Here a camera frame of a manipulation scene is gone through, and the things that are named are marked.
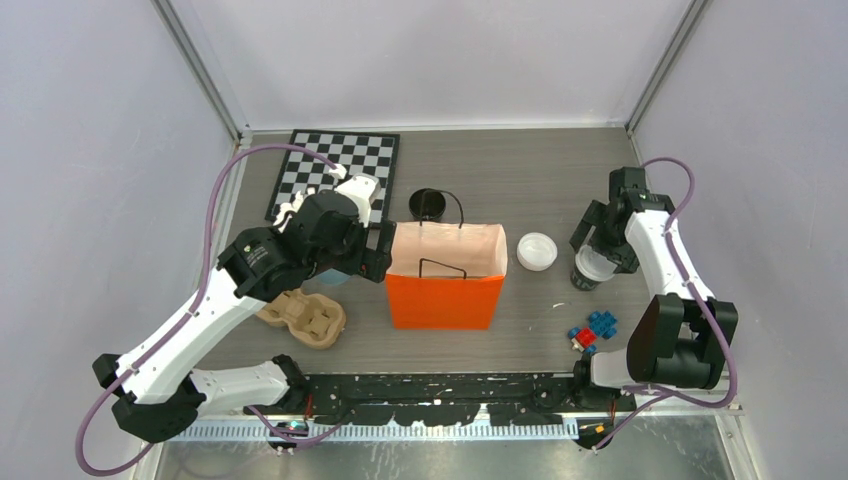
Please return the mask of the white sip lid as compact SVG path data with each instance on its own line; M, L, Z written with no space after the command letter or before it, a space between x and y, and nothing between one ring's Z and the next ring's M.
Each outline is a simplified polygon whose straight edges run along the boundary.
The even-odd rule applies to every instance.
M582 277L602 283L615 276L617 265L585 244L575 254L575 268Z

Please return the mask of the black paper cup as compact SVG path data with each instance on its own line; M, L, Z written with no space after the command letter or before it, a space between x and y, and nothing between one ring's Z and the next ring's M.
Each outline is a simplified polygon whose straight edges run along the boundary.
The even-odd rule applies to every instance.
M577 266L573 267L570 280L572 285L581 291L593 291L603 283L603 280L598 281L585 275Z
M445 195L438 189L421 188L408 199L408 209L414 221L440 222L446 206Z

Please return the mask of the orange paper bag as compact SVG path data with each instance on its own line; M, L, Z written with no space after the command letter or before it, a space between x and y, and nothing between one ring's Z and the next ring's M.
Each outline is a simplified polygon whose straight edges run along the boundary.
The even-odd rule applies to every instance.
M385 285L396 329L486 330L508 272L501 224L399 222Z

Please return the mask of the white cup lid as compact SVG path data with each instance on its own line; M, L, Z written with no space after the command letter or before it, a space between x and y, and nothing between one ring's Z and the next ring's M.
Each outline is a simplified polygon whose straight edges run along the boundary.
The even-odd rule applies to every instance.
M558 257L555 242L540 232L528 232L517 244L517 258L527 270L541 272L550 268Z

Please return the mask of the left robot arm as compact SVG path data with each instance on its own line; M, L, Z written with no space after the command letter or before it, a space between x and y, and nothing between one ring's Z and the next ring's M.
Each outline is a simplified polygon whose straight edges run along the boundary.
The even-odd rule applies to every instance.
M306 196L280 226L242 231L182 311L132 351L98 357L93 370L117 398L111 411L119 428L160 443L207 415L251 406L298 412L308 382L287 355L229 370L196 365L244 320L327 270L383 282L397 224L382 221L376 247L368 247L367 205L365 197L323 190Z

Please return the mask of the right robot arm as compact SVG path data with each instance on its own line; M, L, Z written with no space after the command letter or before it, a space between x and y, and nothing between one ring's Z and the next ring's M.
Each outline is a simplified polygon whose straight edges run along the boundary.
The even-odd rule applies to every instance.
M584 410L630 386L709 390L719 383L738 312L699 278L679 235L679 210L669 196L649 190L643 168L622 167L609 175L607 202L592 201L569 240L575 287L591 291L618 274L640 272L650 296L623 349L599 353L592 345L611 336L596 327L600 312L586 329L569 332L582 354L570 392Z

